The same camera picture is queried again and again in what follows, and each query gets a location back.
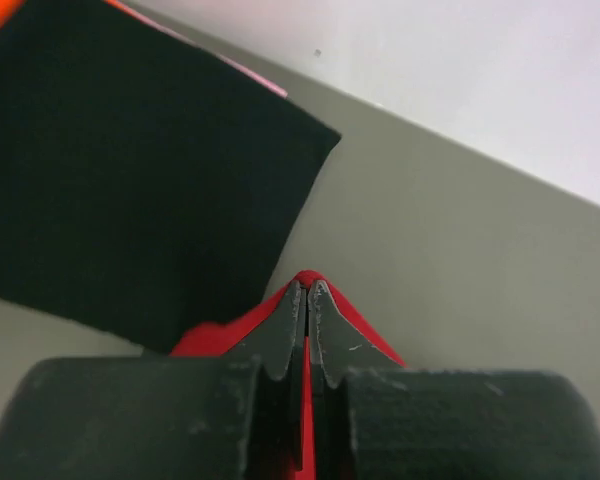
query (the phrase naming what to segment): black fabric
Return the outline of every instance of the black fabric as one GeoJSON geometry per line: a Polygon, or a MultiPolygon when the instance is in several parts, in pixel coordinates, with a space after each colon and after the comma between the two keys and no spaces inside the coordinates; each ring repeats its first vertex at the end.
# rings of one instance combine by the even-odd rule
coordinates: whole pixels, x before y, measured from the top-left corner
{"type": "Polygon", "coordinates": [[[0,297],[168,351],[257,304],[339,136],[95,0],[0,30],[0,297]]]}

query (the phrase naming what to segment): white wall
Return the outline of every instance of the white wall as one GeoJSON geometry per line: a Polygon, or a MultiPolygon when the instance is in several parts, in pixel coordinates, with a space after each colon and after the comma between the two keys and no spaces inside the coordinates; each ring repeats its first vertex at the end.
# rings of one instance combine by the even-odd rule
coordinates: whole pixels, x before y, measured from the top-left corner
{"type": "Polygon", "coordinates": [[[133,3],[600,204],[600,0],[133,3]]]}

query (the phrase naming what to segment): gray surface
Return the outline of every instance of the gray surface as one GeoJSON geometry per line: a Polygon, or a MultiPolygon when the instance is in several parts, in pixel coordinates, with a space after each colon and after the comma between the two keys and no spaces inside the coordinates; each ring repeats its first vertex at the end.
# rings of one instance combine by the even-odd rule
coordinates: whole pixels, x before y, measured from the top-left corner
{"type": "Polygon", "coordinates": [[[0,415],[19,380],[40,360],[140,351],[113,335],[0,300],[0,415]]]}
{"type": "Polygon", "coordinates": [[[278,83],[343,134],[270,292],[319,270],[407,363],[554,370],[600,422],[600,208],[152,15],[278,83]]]}

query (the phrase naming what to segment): black cloth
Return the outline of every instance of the black cloth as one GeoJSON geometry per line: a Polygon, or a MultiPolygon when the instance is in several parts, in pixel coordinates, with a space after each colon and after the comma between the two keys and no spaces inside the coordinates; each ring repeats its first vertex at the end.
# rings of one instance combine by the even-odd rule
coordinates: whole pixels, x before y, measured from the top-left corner
{"type": "Polygon", "coordinates": [[[261,300],[338,140],[108,4],[29,0],[0,30],[0,297],[168,351],[261,300]]]}

